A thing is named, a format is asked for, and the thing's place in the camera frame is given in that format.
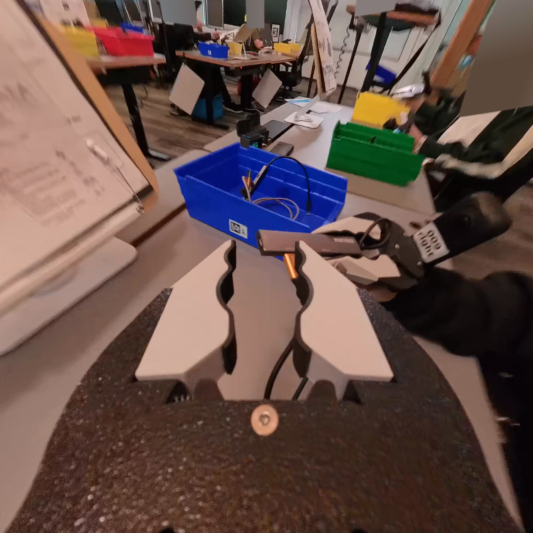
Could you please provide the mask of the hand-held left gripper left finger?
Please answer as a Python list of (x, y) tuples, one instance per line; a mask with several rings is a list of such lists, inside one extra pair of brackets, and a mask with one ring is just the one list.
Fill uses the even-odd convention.
[(234, 295), (237, 246), (229, 239), (178, 280), (135, 371), (139, 382), (178, 381), (193, 392), (237, 363)]

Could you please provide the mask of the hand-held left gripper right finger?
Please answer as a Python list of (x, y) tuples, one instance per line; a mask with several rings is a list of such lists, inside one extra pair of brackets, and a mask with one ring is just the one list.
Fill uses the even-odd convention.
[(392, 367), (356, 286), (303, 241), (295, 244), (295, 269), (301, 309), (293, 364), (299, 377), (331, 385), (337, 399), (352, 382), (391, 382)]

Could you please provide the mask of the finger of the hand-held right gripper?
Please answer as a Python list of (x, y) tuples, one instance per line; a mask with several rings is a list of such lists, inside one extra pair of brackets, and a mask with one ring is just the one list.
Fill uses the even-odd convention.
[(325, 224), (314, 230), (312, 234), (329, 235), (347, 232), (350, 235), (362, 237), (371, 226), (372, 228), (368, 232), (367, 237), (371, 239), (382, 239), (390, 226), (390, 220), (374, 213), (361, 213)]
[(327, 262), (351, 283), (369, 292), (378, 302), (390, 302), (398, 293), (398, 290), (390, 289), (382, 282), (385, 278), (395, 281), (401, 277), (396, 263), (386, 255), (380, 255), (377, 259), (344, 256), (328, 258)]

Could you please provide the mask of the grey USB hub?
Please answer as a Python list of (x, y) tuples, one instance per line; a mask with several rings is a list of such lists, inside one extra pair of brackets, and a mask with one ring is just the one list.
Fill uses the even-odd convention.
[(367, 237), (372, 226), (362, 237), (350, 235), (347, 232), (314, 235), (304, 232), (258, 230), (257, 245), (263, 256), (281, 257), (295, 252), (297, 243), (304, 243), (321, 257), (350, 256), (359, 258), (363, 256), (363, 252), (381, 248), (388, 242), (391, 224), (390, 222), (390, 226), (382, 239)]

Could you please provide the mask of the large blue storage bin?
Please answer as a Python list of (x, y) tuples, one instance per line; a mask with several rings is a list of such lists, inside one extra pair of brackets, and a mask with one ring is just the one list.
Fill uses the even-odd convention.
[[(242, 176), (249, 170), (252, 199), (295, 201), (300, 208), (295, 221), (281, 206), (262, 207), (244, 200)], [(258, 230), (310, 233), (336, 221), (348, 191), (348, 180), (342, 176), (239, 143), (179, 166), (174, 173), (190, 217), (253, 247)]]

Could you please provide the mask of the person's right forearm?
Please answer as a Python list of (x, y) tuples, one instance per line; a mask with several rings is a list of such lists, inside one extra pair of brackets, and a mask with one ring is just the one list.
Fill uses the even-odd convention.
[(383, 306), (411, 333), (460, 356), (532, 367), (532, 277), (472, 279), (434, 268)]

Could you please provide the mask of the grey desk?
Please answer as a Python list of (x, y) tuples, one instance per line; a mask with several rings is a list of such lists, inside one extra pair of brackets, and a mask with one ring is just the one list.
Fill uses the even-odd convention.
[(370, 296), (395, 379), (356, 402), (274, 401), (300, 308), (283, 263), (237, 243), (226, 400), (134, 378), (167, 287), (227, 235), (181, 213), (135, 263), (1, 358), (1, 532), (519, 532), (438, 366)]

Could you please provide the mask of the wooden standing desk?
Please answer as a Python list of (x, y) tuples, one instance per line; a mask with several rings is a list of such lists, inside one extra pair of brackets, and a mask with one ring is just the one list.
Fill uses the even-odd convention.
[[(346, 29), (346, 37), (349, 37), (349, 32), (352, 30), (356, 33), (356, 40), (341, 86), (338, 103), (342, 102), (356, 52), (358, 51), (361, 36), (363, 34), (363, 29), (366, 25), (375, 26), (376, 33), (370, 51), (368, 69), (360, 91), (365, 92), (370, 90), (372, 86), (378, 86), (381, 88), (382, 93), (388, 92), (390, 94), (395, 85), (414, 65), (428, 43), (430, 36), (432, 36), (435, 30), (438, 29), (442, 21), (441, 10), (430, 1), (398, 1), (393, 10), (376, 14), (356, 15), (357, 8), (358, 4), (356, 1), (353, 1), (352, 4), (346, 6), (346, 12), (351, 16), (350, 23)], [(422, 28), (423, 30), (430, 28), (429, 37), (427, 37), (426, 41), (424, 41), (419, 49), (411, 56), (410, 60), (399, 74), (390, 81), (384, 80), (375, 83), (379, 63), (383, 57), (383, 52), (390, 33), (393, 31), (406, 31), (413, 28)]]

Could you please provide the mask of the wooden background desk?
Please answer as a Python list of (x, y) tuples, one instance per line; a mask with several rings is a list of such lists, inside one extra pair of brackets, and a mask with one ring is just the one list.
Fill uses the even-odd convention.
[[(244, 57), (233, 57), (228, 56), (226, 60), (224, 59), (215, 59), (212, 57), (205, 57), (201, 55), (198, 50), (190, 51), (176, 51), (176, 56), (186, 62), (186, 60), (202, 62), (207, 64), (217, 65), (219, 67), (229, 68), (241, 79), (241, 110), (243, 111), (256, 111), (252, 107), (252, 81), (253, 76), (259, 74), (263, 71), (263, 66), (265, 68), (277, 64), (291, 64), (296, 59), (292, 56), (280, 54), (280, 53), (269, 53), (263, 54), (261, 56), (244, 56)], [(222, 123), (217, 123), (213, 118), (212, 102), (213, 102), (213, 89), (212, 82), (205, 82), (205, 90), (207, 91), (205, 95), (205, 105), (206, 105), (206, 118), (198, 118), (192, 116), (194, 122), (202, 123), (209, 125), (211, 127), (216, 127), (222, 130), (228, 130), (229, 126)]]
[(148, 145), (148, 140), (145, 135), (143, 121), (139, 105), (137, 103), (137, 96), (134, 91), (134, 83), (140, 83), (140, 75), (133, 73), (127, 74), (127, 71), (135, 71), (141, 68), (152, 69), (155, 66), (166, 64), (166, 58), (161, 54), (154, 54), (153, 56), (99, 56), (99, 57), (85, 57), (91, 69), (97, 75), (108, 76), (109, 71), (117, 70), (118, 85), (122, 88), (124, 101), (130, 115), (130, 123), (133, 128), (134, 136), (141, 152), (148, 160), (156, 160), (167, 163), (171, 160), (171, 156), (153, 150)]

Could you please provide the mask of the green storage bin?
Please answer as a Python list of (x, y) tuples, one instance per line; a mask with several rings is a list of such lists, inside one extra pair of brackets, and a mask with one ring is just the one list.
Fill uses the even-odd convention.
[(425, 161), (414, 139), (403, 132), (337, 122), (326, 167), (404, 187), (415, 181)]

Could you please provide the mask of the black smartphone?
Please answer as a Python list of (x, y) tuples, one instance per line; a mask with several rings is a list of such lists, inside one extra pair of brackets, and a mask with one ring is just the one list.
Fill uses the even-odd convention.
[(262, 125), (262, 127), (267, 131), (266, 139), (268, 143), (276, 141), (293, 126), (294, 125), (292, 123), (282, 122), (274, 119)]

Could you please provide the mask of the grey panel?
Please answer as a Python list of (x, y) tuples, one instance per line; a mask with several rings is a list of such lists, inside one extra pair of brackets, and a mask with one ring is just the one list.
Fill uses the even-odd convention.
[(191, 116), (204, 85), (203, 78), (183, 63), (170, 91), (169, 101), (179, 110)]
[(266, 109), (276, 93), (281, 88), (283, 82), (270, 69), (263, 73), (261, 81), (252, 92), (254, 101), (263, 109)]

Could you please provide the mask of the red storage bin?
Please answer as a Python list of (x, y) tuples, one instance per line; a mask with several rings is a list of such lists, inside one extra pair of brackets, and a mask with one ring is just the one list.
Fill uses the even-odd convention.
[(153, 57), (154, 37), (138, 31), (124, 31), (118, 27), (91, 29), (106, 54), (115, 57)]

